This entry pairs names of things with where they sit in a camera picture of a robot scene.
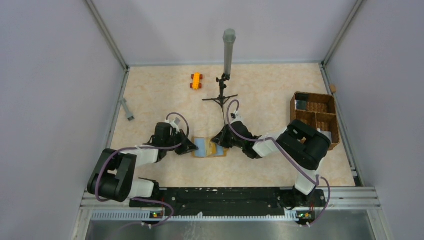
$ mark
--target wicker basket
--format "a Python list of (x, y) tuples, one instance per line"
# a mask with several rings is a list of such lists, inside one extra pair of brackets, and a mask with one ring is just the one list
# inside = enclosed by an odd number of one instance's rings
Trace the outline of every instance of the wicker basket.
[(326, 94), (296, 92), (290, 102), (290, 121), (300, 120), (314, 129), (331, 133), (333, 150), (340, 143), (334, 97)]

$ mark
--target metal frame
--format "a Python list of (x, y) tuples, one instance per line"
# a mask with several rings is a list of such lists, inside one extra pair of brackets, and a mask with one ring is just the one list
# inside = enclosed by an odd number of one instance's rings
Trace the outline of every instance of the metal frame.
[[(124, 96), (125, 87), (127, 84), (127, 80), (129, 77), (130, 68), (126, 64), (121, 52), (118, 49), (118, 46), (116, 45), (115, 41), (113, 40), (109, 30), (107, 29), (104, 21), (102, 20), (102, 17), (100, 16), (99, 12), (97, 11), (96, 6), (94, 5), (92, 0), (83, 0), (86, 3), (86, 6), (90, 13), (92, 14), (94, 21), (99, 27), (99, 30), (103, 34), (106, 42), (108, 43), (111, 51), (115, 55), (116, 59), (119, 61), (119, 64), (125, 69), (125, 75), (122, 80), (121, 88), (119, 90), (119, 97), (116, 101), (115, 111), (113, 114), (112, 122), (110, 124), (110, 129), (108, 131), (107, 135), (107, 141), (105, 143), (105, 146), (108, 148), (111, 145), (112, 138), (115, 131), (115, 126), (117, 124), (117, 119), (120, 111), (120, 103), (119, 99), (121, 99)], [(330, 50), (328, 51), (327, 55), (325, 56), (324, 60), (320, 63), (320, 70), (322, 77), (324, 79), (324, 84), (326, 86), (326, 89), (328, 93), (330, 94), (330, 84), (331, 80), (329, 77), (329, 74), (327, 72), (327, 65), (331, 61), (334, 53), (337, 51), (338, 47), (340, 46), (341, 41), (343, 40), (344, 36), (346, 35), (346, 32), (349, 30), (349, 27), (351, 26), (353, 20), (357, 16), (359, 10), (364, 5), (365, 0), (357, 0), (352, 11), (350, 12), (348, 18), (346, 19), (343, 27), (341, 28), (339, 34), (337, 35), (334, 43), (331, 45)], [(337, 103), (337, 94), (333, 94), (334, 98), (336, 99)], [(342, 141), (344, 143), (344, 147), (346, 150), (346, 154), (349, 159), (349, 163), (352, 169), (352, 175), (354, 178), (356, 177), (360, 183), (360, 185), (363, 186), (363, 179), (361, 179), (361, 169), (357, 162), (357, 157), (355, 154), (355, 151), (351, 147), (350, 139), (348, 135), (348, 130), (345, 126), (344, 116), (343, 112), (338, 104), (336, 104), (337, 109), (337, 117), (339, 119), (339, 127), (340, 127), (340, 135), (342, 138)], [(322, 189), (324, 191), (324, 194), (328, 194), (328, 189), (326, 187), (320, 187), (319, 189)], [(379, 198), (377, 196), (377, 192), (374, 187), (332, 187), (331, 188), (331, 199), (329, 202), (328, 211), (341, 211), (341, 210), (367, 210), (368, 217), (371, 223), (372, 230), (374, 231), (374, 235), (376, 240), (392, 240), (394, 239), (391, 235), (391, 231), (389, 228), (389, 225), (386, 221), (386, 218), (384, 217), (381, 204), (379, 201)], [(89, 194), (87, 191), (85, 191), (81, 205), (79, 208), (78, 216), (76, 219), (76, 223), (74, 226), (73, 231), (73, 240), (85, 240), (87, 232), (89, 230), (89, 224), (90, 220), (92, 219), (93, 215), (98, 214), (99, 211), (103, 211), (104, 213), (111, 211), (111, 212), (140, 212), (137, 208), (129, 208), (129, 199), (126, 201), (120, 203), (115, 201), (108, 201), (108, 202), (98, 202), (95, 197), (92, 194)], [(275, 219), (276, 221), (283, 221), (282, 218)], [(202, 216), (196, 216), (196, 217), (188, 217), (188, 218), (178, 218), (173, 217), (171, 221), (210, 221), (210, 219), (205, 219)]]
[(112, 38), (111, 33), (109, 32), (108, 28), (106, 27), (105, 22), (102, 19), (102, 16), (100, 16), (99, 11), (97, 11), (97, 8), (92, 0), (83, 0), (85, 5), (87, 6), (88, 11), (91, 13), (95, 23), (98, 26), (98, 29), (100, 30), (101, 34), (103, 35), (104, 39), (106, 40), (107, 45), (109, 45), (110, 50), (112, 51), (115, 58), (118, 60), (119, 64), (124, 70), (128, 69), (128, 64), (125, 62), (124, 57), (122, 56), (117, 44), (115, 43), (114, 39)]
[(127, 68), (125, 70), (125, 74), (123, 76), (122, 84), (119, 89), (118, 99), (116, 100), (115, 109), (113, 111), (112, 122), (110, 123), (109, 132), (107, 133), (105, 148), (110, 148), (112, 144), (112, 139), (115, 133), (115, 127), (117, 126), (119, 111), (121, 109), (120, 100), (124, 97), (125, 88), (127, 87), (128, 77), (130, 76), (130, 69)]
[(338, 33), (337, 37), (335, 38), (333, 44), (330, 47), (330, 50), (328, 51), (327, 55), (322, 61), (322, 65), (324, 67), (326, 67), (329, 64), (331, 58), (333, 57), (336, 50), (339, 48), (339, 45), (342, 42), (343, 38), (345, 37), (347, 31), (349, 30), (349, 27), (351, 26), (352, 22), (354, 21), (361, 7), (364, 5), (363, 3), (365, 2), (366, 0), (356, 0), (356, 3), (353, 6), (352, 10), (350, 11), (349, 16), (347, 17), (346, 21), (344, 21), (343, 27), (341, 27), (340, 32)]

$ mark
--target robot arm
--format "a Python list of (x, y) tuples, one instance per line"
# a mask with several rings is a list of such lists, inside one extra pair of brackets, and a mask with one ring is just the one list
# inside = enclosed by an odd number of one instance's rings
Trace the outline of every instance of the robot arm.
[(148, 143), (131, 147), (116, 154), (116, 150), (105, 149), (88, 181), (87, 191), (96, 194), (96, 184), (102, 168), (114, 154), (101, 176), (98, 195), (108, 200), (123, 202), (128, 197), (145, 197), (152, 195), (154, 183), (148, 179), (134, 178), (136, 167), (160, 162), (168, 151), (178, 155), (188, 154), (198, 149), (186, 134), (180, 130), (178, 118), (173, 121), (159, 122)]
[[(243, 124), (243, 118), (237, 110), (231, 114), (231, 118), (232, 120), (229, 124), (231, 124), (234, 131), (254, 141), (241, 139), (232, 132), (227, 124), (212, 139), (213, 142), (227, 148), (239, 147), (249, 158), (260, 159), (274, 152), (279, 152), (272, 140), (265, 140), (273, 138), (296, 161), (306, 175), (311, 179), (316, 178), (331, 144), (324, 134), (299, 120), (294, 120), (279, 132), (264, 136), (253, 136)], [(299, 173), (294, 188), (303, 195), (308, 196), (315, 189), (315, 185)]]

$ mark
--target tripod base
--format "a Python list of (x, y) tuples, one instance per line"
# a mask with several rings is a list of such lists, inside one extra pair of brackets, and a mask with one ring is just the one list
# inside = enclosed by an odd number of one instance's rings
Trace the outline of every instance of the tripod base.
[(219, 104), (222, 108), (222, 110), (224, 110), (224, 105), (228, 102), (228, 100), (230, 98), (234, 98), (237, 97), (237, 95), (232, 95), (232, 96), (223, 96), (223, 97), (217, 97), (217, 98), (207, 98), (207, 99), (202, 99), (202, 101), (214, 101), (215, 103)]

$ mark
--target gray metal bracket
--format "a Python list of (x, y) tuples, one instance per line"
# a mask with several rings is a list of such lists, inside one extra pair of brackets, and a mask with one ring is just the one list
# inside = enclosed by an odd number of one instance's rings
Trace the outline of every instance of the gray metal bracket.
[(125, 117), (126, 119), (128, 119), (128, 121), (132, 121), (134, 120), (134, 114), (130, 111), (130, 109), (128, 109), (127, 106), (127, 100), (125, 98), (122, 98), (121, 100), (119, 100), (121, 106), (123, 107), (123, 109), (125, 110)]

